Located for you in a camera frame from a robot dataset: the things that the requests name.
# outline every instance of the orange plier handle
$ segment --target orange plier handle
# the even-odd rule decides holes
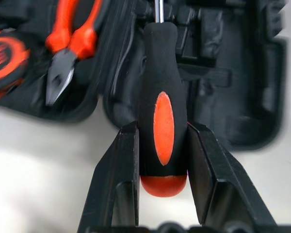
[[[59,0],[53,31],[46,39],[46,47],[53,54],[68,48],[79,60],[83,60],[95,54],[97,33],[94,24],[104,1],[108,0],[95,0],[87,21],[72,34],[73,17],[79,1]]]

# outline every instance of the plier jaw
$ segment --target plier jaw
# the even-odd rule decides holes
[[[71,84],[77,57],[68,49],[59,51],[48,69],[46,106],[54,106]]]

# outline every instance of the white surface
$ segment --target white surface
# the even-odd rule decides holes
[[[291,38],[291,0],[285,9]],[[291,42],[284,127],[268,148],[237,154],[275,220],[291,224]],[[94,167],[117,130],[101,102],[78,125],[41,122],[0,109],[0,233],[75,233]],[[175,198],[140,194],[140,224],[197,223],[189,187]]]

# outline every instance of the black and orange handle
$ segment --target black and orange handle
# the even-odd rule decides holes
[[[187,113],[175,55],[177,36],[170,22],[145,27],[147,61],[138,112],[140,176],[145,190],[158,197],[178,194],[187,178],[182,153]]]
[[[69,48],[79,60],[91,57],[96,52],[97,32],[110,0],[95,0],[86,22],[72,34],[72,21],[79,0],[59,0],[56,21],[46,46],[53,52]]]

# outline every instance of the tool case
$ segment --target tool case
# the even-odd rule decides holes
[[[73,29],[94,0],[80,0]],[[278,134],[286,82],[283,0],[166,0],[165,21],[177,25],[176,58],[189,120],[209,127],[228,150],[256,150]],[[76,63],[74,83],[60,106],[45,106],[57,0],[0,0],[0,31],[27,41],[23,82],[0,96],[0,106],[44,120],[76,123],[95,110],[99,96],[113,125],[137,118],[146,56],[144,26],[153,1],[111,0],[94,57]]]

